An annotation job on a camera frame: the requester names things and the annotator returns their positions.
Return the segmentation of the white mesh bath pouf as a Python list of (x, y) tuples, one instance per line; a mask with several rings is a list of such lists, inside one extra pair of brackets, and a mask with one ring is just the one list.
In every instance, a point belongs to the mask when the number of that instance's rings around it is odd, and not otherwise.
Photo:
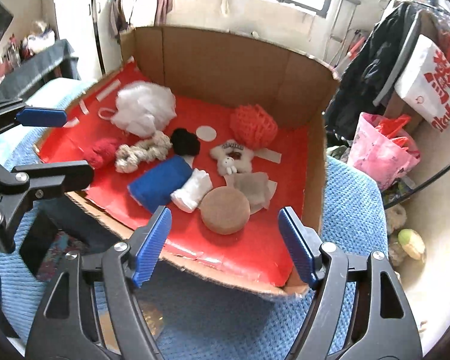
[(176, 117), (176, 97), (167, 87), (135, 81), (118, 91), (115, 108), (101, 107), (98, 115), (126, 133), (147, 138)]

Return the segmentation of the red foam net ball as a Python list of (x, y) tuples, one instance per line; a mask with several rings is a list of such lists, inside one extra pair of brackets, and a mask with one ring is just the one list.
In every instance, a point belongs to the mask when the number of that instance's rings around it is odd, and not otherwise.
[(278, 125), (260, 105), (238, 106), (230, 117), (230, 129), (235, 140), (251, 150), (272, 144)]

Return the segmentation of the blue towel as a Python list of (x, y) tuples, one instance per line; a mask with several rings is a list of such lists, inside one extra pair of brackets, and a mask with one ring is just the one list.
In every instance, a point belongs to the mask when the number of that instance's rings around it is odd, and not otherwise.
[(173, 156), (149, 169), (128, 185), (131, 197), (149, 213), (170, 203), (170, 195), (180, 189), (193, 169), (179, 156)]

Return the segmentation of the black hanging jacket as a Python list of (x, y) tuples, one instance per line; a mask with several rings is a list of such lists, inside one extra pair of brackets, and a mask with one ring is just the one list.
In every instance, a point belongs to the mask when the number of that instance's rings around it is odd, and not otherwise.
[(375, 25), (356, 58), (345, 69), (324, 112), (328, 133), (351, 140), (361, 113), (383, 112), (374, 101), (385, 88), (418, 11), (416, 4), (402, 2)]

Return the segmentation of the white fluffy bunny scrunchie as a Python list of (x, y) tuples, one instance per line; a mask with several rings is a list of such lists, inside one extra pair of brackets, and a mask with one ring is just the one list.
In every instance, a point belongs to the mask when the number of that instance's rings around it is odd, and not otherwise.
[(211, 158), (217, 161), (220, 176), (235, 173), (251, 173), (254, 152), (235, 140), (227, 140), (209, 151)]

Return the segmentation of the beige round sponge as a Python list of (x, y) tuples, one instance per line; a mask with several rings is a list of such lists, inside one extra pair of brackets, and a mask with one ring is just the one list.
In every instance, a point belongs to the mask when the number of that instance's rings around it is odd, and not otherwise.
[(204, 225), (219, 235), (237, 233), (247, 225), (250, 217), (247, 197), (240, 190), (227, 186), (208, 192), (199, 210)]

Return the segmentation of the white cloth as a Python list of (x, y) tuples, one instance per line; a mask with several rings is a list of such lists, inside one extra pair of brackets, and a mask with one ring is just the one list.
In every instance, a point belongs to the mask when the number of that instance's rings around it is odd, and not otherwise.
[(170, 194), (170, 198), (178, 209), (192, 213), (198, 208), (203, 197), (212, 189), (213, 184), (209, 174), (204, 170), (194, 169), (186, 183)]

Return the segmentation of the green yellow plush toy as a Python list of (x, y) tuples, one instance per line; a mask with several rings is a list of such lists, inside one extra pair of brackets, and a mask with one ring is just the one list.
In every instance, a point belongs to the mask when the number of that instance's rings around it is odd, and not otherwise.
[(422, 237), (415, 230), (404, 228), (397, 234), (397, 239), (400, 246), (409, 257), (414, 260), (424, 260), (426, 246)]

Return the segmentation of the grey tea bag pouch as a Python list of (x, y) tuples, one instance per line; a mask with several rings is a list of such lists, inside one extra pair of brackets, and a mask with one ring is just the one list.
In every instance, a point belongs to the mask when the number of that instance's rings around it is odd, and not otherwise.
[(266, 172), (235, 173), (225, 175), (224, 179), (228, 187), (238, 189), (245, 195), (249, 201), (251, 214), (269, 209), (278, 185), (269, 179)]

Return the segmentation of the brown cardboard box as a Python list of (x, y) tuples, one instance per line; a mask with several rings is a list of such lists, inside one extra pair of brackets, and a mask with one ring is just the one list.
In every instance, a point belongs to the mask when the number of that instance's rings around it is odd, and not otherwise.
[(51, 129), (36, 143), (46, 163), (74, 161), (104, 137), (121, 131), (104, 120), (120, 88), (136, 80), (168, 87), (176, 98), (169, 129), (216, 137), (204, 141), (193, 166), (209, 173), (214, 186), (225, 181), (209, 151), (232, 137), (232, 111), (260, 105), (279, 126), (266, 150), (253, 159), (275, 192), (268, 208), (252, 214), (243, 230), (220, 236), (198, 212), (173, 207), (172, 228), (161, 252), (168, 263), (226, 287), (267, 297), (307, 292), (280, 236), (279, 210), (291, 206), (304, 225), (320, 230), (327, 175), (322, 113), (337, 82), (330, 69), (303, 53), (231, 33), (183, 27), (144, 27), (121, 36), (123, 66), (105, 76), (67, 108), (69, 127)]

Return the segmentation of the blue knitted table cloth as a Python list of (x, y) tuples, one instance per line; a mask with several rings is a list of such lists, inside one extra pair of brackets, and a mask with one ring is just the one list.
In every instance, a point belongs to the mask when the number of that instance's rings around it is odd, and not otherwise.
[[(52, 80), (28, 103), (64, 108), (90, 85), (71, 79)], [(37, 163), (33, 145), (43, 130), (17, 126), (1, 134), (0, 164), (11, 170), (15, 165)], [(322, 238), (351, 254), (386, 253), (385, 212), (376, 183), (330, 157), (327, 173)], [(47, 284), (32, 275), (18, 252), (37, 214), (48, 216), (58, 228), (87, 243), (92, 253), (105, 251), (119, 240), (67, 197), (34, 204), (15, 234), (17, 249), (12, 254), (0, 252), (1, 310), (24, 343)], [(344, 345), (354, 289), (353, 283), (347, 284), (332, 353)], [(157, 344), (165, 359), (284, 359), (313, 293), (269, 301), (159, 262), (151, 281), (136, 292), (136, 297), (151, 303), (164, 317), (165, 327)]]

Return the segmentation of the black scrunchie ball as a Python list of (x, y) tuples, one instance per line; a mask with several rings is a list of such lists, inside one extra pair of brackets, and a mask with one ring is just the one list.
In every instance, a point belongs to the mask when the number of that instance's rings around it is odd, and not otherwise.
[(170, 136), (172, 149), (179, 156), (197, 156), (201, 150), (201, 142), (195, 133), (186, 128), (176, 128)]

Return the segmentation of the red fluffy cloth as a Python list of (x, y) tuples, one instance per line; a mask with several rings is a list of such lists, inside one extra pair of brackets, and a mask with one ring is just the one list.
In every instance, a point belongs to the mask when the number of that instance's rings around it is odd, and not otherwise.
[(83, 158), (94, 169), (100, 169), (116, 159), (116, 151), (124, 143), (121, 138), (102, 138), (83, 151)]

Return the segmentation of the white bag red characters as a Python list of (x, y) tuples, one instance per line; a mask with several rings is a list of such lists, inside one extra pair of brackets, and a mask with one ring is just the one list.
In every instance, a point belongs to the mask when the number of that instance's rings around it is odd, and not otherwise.
[(418, 36), (394, 89), (436, 131), (450, 127), (450, 62), (431, 39)]

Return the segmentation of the pink plastic bag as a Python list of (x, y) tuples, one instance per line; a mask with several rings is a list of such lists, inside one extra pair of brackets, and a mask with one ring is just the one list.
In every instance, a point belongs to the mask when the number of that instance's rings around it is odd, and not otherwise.
[(347, 163), (367, 174), (380, 190), (407, 175), (421, 160), (418, 146), (405, 131), (408, 115), (389, 119), (361, 113)]

